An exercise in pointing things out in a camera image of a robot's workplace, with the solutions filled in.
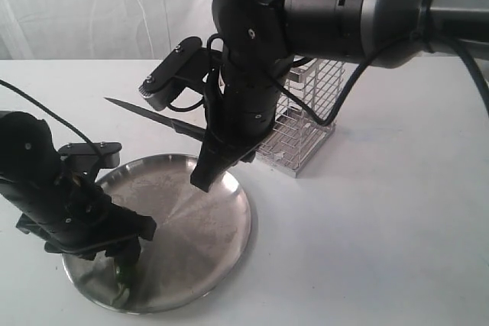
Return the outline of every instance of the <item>black knife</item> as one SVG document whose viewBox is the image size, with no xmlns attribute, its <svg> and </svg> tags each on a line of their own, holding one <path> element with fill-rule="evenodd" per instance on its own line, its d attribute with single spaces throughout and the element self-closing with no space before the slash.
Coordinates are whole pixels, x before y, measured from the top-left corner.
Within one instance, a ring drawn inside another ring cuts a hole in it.
<svg viewBox="0 0 489 326">
<path fill-rule="evenodd" d="M 107 98 L 107 97 L 105 99 L 113 103 L 114 105 L 122 107 L 130 112 L 135 113 L 136 115 L 142 116 L 143 118 L 149 118 L 150 120 L 171 127 L 178 134 L 184 134 L 198 141 L 203 141 L 204 139 L 204 134 L 206 130 L 202 129 L 201 127 L 188 124 L 185 121 L 177 120 L 175 118 L 168 118 L 167 116 L 157 114 L 156 112 L 149 111 L 146 108 L 133 105 L 129 102 L 119 101 L 118 99 Z"/>
</svg>

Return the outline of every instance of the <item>metal wire basket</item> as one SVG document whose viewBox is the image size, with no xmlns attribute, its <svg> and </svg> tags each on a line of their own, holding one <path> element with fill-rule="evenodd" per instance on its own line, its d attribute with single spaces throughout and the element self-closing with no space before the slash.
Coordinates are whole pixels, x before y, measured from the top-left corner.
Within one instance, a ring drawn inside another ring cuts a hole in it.
<svg viewBox="0 0 489 326">
<path fill-rule="evenodd" d="M 342 89 L 345 64 L 313 60 L 290 71 L 286 81 L 297 97 L 325 118 Z M 297 177 L 316 151 L 335 131 L 335 124 L 320 127 L 285 95 L 280 97 L 274 132 L 258 150 L 258 159 Z"/>
</svg>

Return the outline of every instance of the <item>knife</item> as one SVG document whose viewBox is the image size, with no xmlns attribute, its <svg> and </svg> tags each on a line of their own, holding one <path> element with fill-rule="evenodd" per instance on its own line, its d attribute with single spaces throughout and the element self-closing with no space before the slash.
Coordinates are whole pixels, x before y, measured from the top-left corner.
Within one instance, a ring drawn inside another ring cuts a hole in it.
<svg viewBox="0 0 489 326">
<path fill-rule="evenodd" d="M 146 108 L 133 105 L 129 102 L 119 101 L 118 99 L 109 97 L 106 97 L 105 99 L 113 103 L 114 105 L 122 107 L 130 112 L 135 113 L 136 115 L 142 116 L 143 118 L 149 118 L 150 120 L 171 127 L 178 134 L 184 134 L 187 137 L 192 137 L 198 141 L 204 140 L 204 134 L 206 130 L 201 127 L 188 124 L 185 121 L 177 120 L 175 118 L 168 118 L 167 116 L 157 114 L 156 112 L 149 111 Z"/>
</svg>

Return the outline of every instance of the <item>round metal tray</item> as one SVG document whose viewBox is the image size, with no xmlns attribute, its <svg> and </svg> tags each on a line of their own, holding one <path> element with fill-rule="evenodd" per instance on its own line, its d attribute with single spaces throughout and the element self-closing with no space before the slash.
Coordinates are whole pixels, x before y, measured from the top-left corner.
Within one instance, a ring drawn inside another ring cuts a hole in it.
<svg viewBox="0 0 489 326">
<path fill-rule="evenodd" d="M 141 240 L 137 285 L 118 298 L 113 260 L 63 255 L 75 287 L 113 311 L 167 311 L 204 296 L 223 280 L 243 254 L 251 210 L 243 188 L 226 173 L 204 193 L 190 184 L 194 157 L 161 155 L 120 166 L 99 184 L 115 204 L 158 224 L 152 242 Z"/>
</svg>

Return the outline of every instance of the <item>white curtain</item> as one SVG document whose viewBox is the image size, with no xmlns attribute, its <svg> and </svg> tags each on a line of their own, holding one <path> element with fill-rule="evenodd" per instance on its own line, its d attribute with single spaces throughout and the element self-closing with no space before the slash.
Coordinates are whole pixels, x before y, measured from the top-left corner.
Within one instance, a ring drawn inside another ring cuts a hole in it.
<svg viewBox="0 0 489 326">
<path fill-rule="evenodd" d="M 0 59 L 161 59 L 213 31 L 211 0 L 0 0 Z"/>
</svg>

